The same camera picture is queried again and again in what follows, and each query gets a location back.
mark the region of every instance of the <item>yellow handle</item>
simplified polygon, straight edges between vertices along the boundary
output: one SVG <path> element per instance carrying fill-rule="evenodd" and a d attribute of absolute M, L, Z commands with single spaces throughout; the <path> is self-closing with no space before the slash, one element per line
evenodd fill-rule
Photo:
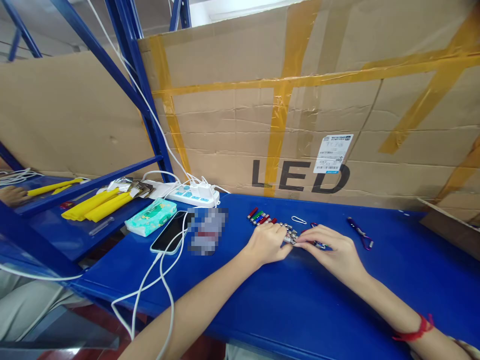
<path fill-rule="evenodd" d="M 120 209 L 123 205 L 131 202 L 133 197 L 130 196 L 130 192 L 125 192 L 107 202 L 93 209 L 89 213 L 85 214 L 85 217 L 98 223 L 100 220 L 110 215 L 114 211 Z"/>
<path fill-rule="evenodd" d="M 73 179 L 73 180 L 70 180 L 70 181 L 59 182 L 59 183 L 56 183 L 56 184 L 53 184 L 53 185 L 43 186 L 43 187 L 39 187 L 37 189 L 30 190 L 26 194 L 28 196 L 37 196 L 37 195 L 48 193 L 48 192 L 50 192 L 52 190 L 55 190 L 55 189 L 63 188 L 63 187 L 65 187 L 67 185 L 70 185 L 70 184 L 81 183 L 82 181 L 84 181 L 84 180 L 81 179 L 81 178 L 77 178 L 77 179 Z"/>
<path fill-rule="evenodd" d="M 85 214 L 115 197 L 120 190 L 104 191 L 65 211 L 61 217 L 67 220 L 85 220 Z"/>
<path fill-rule="evenodd" d="M 55 195 L 55 194 L 61 193 L 63 190 L 67 190 L 71 186 L 72 186 L 72 184 L 64 186 L 64 187 L 59 187 L 58 189 L 53 190 L 53 192 L 51 194 Z"/>

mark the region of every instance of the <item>red floor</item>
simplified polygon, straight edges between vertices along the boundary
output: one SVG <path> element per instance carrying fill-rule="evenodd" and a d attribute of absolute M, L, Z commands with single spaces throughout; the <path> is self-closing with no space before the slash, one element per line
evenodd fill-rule
<path fill-rule="evenodd" d="M 116 360 L 130 344 L 130 336 L 127 330 L 110 313 L 90 305 L 79 307 L 73 310 L 76 314 L 90 320 L 91 322 L 107 329 L 120 337 L 118 350 L 101 349 L 80 349 L 76 350 L 55 350 L 44 352 L 38 360 Z M 202 335 L 182 356 L 181 360 L 222 360 L 225 357 L 225 344 Z"/>

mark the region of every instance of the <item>phone screen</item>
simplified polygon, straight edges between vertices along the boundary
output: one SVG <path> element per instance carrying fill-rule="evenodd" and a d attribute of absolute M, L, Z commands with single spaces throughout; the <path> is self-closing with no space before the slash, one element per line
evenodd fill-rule
<path fill-rule="evenodd" d="M 164 252 L 167 251 L 168 253 L 174 252 L 177 246 L 179 245 L 180 241 L 182 240 L 182 235 L 176 237 L 176 239 L 171 243 L 172 239 L 177 235 L 179 232 L 182 231 L 182 225 L 184 222 L 184 216 L 186 211 L 178 211 L 171 221 L 166 225 L 166 228 L 158 235 L 155 242 L 152 244 L 151 249 L 153 251 Z M 185 229 L 187 228 L 189 222 L 191 221 L 192 217 L 195 214 L 189 213 L 186 216 L 185 220 Z"/>

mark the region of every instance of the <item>sticker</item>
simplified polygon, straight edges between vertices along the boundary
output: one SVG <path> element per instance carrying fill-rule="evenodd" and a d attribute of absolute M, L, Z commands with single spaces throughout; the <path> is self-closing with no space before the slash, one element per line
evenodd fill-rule
<path fill-rule="evenodd" d="M 353 138 L 353 134 L 325 136 L 318 150 L 313 173 L 338 174 Z"/>

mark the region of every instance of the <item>human hand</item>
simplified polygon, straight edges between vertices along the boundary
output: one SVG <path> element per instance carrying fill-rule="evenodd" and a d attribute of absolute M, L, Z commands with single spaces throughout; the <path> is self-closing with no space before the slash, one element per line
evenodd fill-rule
<path fill-rule="evenodd" d="M 313 241 L 328 245 L 333 251 L 322 251 L 309 243 Z M 338 280 L 351 289 L 361 286 L 370 278 L 360 261 L 352 239 L 329 227 L 318 225 L 308 229 L 298 237 L 295 246 L 307 250 Z"/>
<path fill-rule="evenodd" d="M 10 185 L 0 189 L 0 201 L 10 208 L 16 208 L 30 198 L 30 196 L 27 196 L 27 191 L 22 187 Z"/>
<path fill-rule="evenodd" d="M 253 231 L 248 244 L 242 250 L 258 267 L 283 260 L 292 251 L 292 245 L 285 244 L 287 229 L 279 224 L 264 223 Z"/>

